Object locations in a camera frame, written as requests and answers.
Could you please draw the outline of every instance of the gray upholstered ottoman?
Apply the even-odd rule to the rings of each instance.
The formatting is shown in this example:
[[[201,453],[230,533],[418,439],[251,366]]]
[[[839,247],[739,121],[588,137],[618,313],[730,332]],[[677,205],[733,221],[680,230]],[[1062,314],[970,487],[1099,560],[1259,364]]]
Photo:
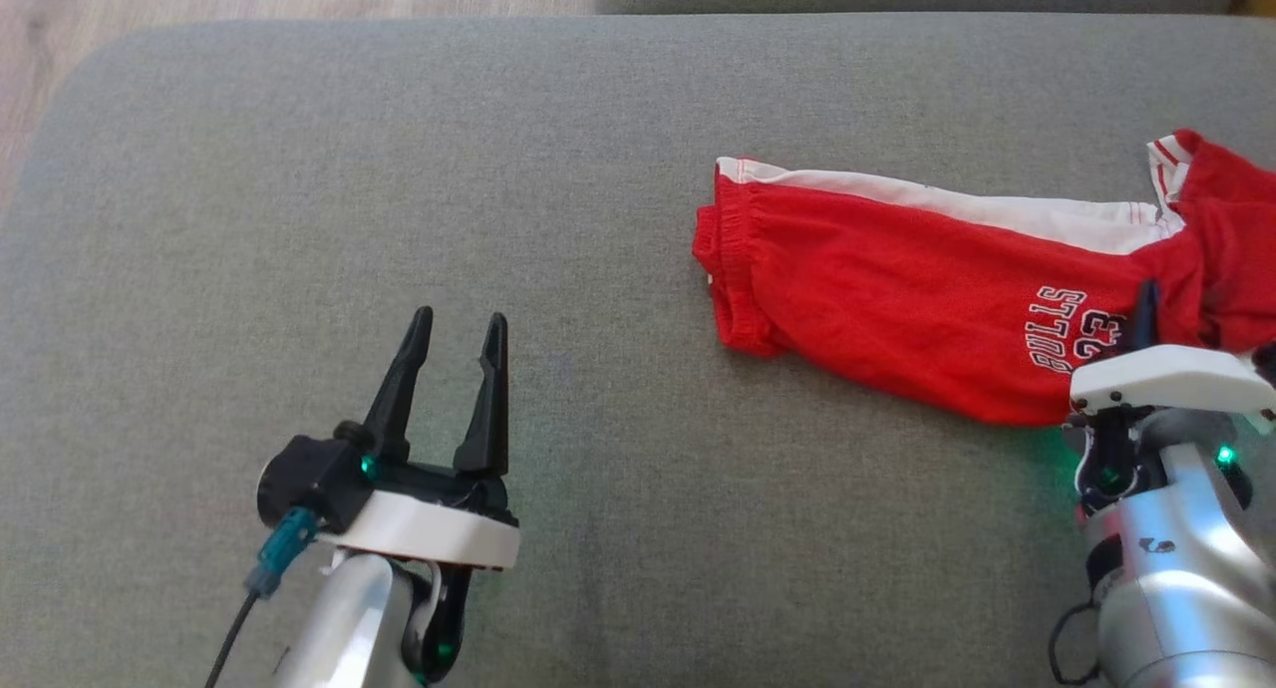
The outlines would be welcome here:
[[[202,682],[260,466],[360,416],[429,303],[416,456],[459,442],[505,311],[524,527],[452,684],[1046,685],[1086,590],[1071,454],[723,351],[689,254],[712,161],[1151,200],[1142,143],[1178,125],[1276,165],[1272,87],[1276,26],[1229,17],[124,40],[61,89],[0,232],[0,683]],[[1271,545],[1268,493],[1250,517]],[[323,559],[250,617],[227,685],[269,683]]]

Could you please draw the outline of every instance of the red garment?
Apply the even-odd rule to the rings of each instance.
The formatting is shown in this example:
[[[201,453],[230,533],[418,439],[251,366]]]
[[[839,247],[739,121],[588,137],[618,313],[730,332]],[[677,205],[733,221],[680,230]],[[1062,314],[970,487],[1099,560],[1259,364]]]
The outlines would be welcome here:
[[[1243,351],[1276,337],[1263,220],[1276,175],[1191,130],[1150,153],[1162,207],[975,198],[726,157],[693,254],[734,350],[795,351],[989,423],[1057,424],[1071,371],[1116,341],[1143,280],[1161,287],[1162,342]]]

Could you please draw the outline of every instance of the wooden floor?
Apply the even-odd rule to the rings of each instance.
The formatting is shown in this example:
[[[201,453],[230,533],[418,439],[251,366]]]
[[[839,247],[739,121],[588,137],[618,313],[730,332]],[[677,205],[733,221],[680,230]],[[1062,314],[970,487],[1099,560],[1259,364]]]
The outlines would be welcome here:
[[[0,221],[69,69],[131,31],[256,17],[588,15],[593,0],[0,0]]]

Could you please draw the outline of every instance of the clothing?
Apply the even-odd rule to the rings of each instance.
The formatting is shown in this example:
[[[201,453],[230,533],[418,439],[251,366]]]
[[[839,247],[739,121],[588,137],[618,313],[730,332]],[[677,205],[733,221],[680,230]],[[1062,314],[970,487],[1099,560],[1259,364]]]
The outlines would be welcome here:
[[[1150,143],[1161,207],[980,198],[722,157],[693,254],[718,333],[997,424],[1068,414],[1069,375],[1157,280],[1160,338],[1276,337],[1276,175],[1192,130]]]

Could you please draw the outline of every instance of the black cable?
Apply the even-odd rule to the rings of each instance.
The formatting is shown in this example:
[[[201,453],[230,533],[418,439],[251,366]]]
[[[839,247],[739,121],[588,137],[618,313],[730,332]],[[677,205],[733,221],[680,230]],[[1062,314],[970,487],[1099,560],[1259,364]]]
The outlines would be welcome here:
[[[1094,601],[1086,601],[1083,604],[1077,604],[1072,606],[1071,609],[1063,611],[1063,615],[1059,617],[1059,623],[1055,623],[1054,631],[1050,632],[1050,673],[1054,674],[1054,680],[1059,685],[1085,685],[1086,683],[1090,683],[1091,680],[1099,678],[1097,660],[1095,661],[1095,665],[1091,666],[1085,675],[1081,675],[1081,678],[1064,678],[1063,669],[1059,668],[1059,656],[1054,655],[1055,643],[1059,642],[1059,636],[1063,634],[1063,628],[1065,628],[1072,617],[1079,615],[1095,608],[1096,606]]]
[[[213,670],[208,671],[208,680],[204,682],[204,688],[213,688],[217,685],[217,679],[222,675],[222,669],[226,666],[226,660],[231,655],[231,646],[235,645],[235,638],[237,637],[241,628],[244,628],[244,620],[248,619],[248,611],[253,610],[253,604],[262,596],[256,591],[249,591],[248,597],[244,599],[244,605],[240,606],[240,613],[235,617],[235,623],[231,623],[231,629],[226,633],[226,639],[222,641],[222,650],[217,654],[217,660],[213,661]]]

